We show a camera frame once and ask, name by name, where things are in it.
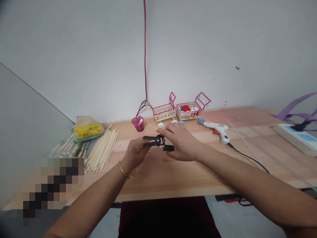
person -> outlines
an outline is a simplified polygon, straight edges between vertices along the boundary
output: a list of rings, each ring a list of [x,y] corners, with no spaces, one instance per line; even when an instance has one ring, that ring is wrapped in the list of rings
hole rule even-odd
[[[264,216],[283,228],[287,237],[317,237],[317,201],[314,198],[201,143],[183,125],[168,124],[157,132],[175,147],[175,151],[166,152],[168,156],[178,161],[197,161],[211,169]],[[110,209],[128,174],[143,162],[150,149],[143,147],[147,142],[142,138],[131,140],[121,164],[115,165],[83,192],[45,237],[88,237]],[[128,203],[128,206],[123,203],[119,237],[220,237],[205,200],[176,199],[171,200],[170,207],[168,199],[158,201],[162,203],[153,205],[150,204],[153,201],[140,201]]]

gray partition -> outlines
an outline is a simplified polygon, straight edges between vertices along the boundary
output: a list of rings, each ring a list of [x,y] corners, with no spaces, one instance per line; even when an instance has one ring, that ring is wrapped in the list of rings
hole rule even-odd
[[[10,198],[10,183],[44,158],[73,123],[0,64],[0,205]]]

black plug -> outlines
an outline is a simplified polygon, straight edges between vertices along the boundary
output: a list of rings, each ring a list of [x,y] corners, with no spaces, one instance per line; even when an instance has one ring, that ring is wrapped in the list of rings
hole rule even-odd
[[[295,131],[302,132],[306,128],[307,125],[309,125],[311,122],[317,121],[317,120],[311,120],[311,121],[305,121],[302,124],[297,124],[295,126],[291,126]]]

hand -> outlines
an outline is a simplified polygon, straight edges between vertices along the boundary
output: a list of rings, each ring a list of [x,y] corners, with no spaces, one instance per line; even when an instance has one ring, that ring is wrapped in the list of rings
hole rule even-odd
[[[198,160],[199,153],[209,146],[197,140],[183,125],[168,124],[165,129],[159,128],[157,132],[168,138],[174,145],[175,151],[167,151],[166,154],[176,160]]]
[[[143,147],[144,143],[149,143],[148,139],[138,138],[131,140],[124,158],[121,160],[121,166],[126,173],[130,173],[138,167],[144,160],[150,146]]]

purple strap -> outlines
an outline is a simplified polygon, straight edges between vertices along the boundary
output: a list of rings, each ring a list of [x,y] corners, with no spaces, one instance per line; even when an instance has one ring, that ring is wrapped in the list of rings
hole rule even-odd
[[[306,113],[289,114],[295,106],[297,106],[299,103],[301,103],[302,101],[306,100],[307,98],[309,98],[315,94],[317,94],[317,92],[306,94],[306,95],[292,101],[277,116],[274,116],[274,115],[273,116],[276,117],[277,119],[280,119],[280,120],[286,122],[286,123],[290,123],[289,118],[291,118],[292,116],[298,116],[298,117],[304,118],[305,119],[304,121],[316,120],[317,118],[315,118],[314,116],[317,114],[317,109],[311,115],[306,114]]]

